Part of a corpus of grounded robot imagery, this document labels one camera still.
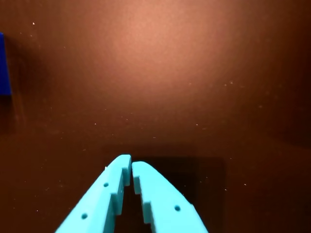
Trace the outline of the turquoise gripper finger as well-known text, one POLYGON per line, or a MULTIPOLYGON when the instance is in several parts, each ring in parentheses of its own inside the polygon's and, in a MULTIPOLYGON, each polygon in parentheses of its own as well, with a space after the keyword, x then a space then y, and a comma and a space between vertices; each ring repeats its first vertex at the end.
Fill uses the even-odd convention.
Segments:
POLYGON ((82 196, 57 233, 112 233, 130 185, 131 155, 115 158, 82 196))
POLYGON ((153 233, 207 233, 194 206, 146 162, 132 163, 134 192, 140 195, 145 224, 153 233))

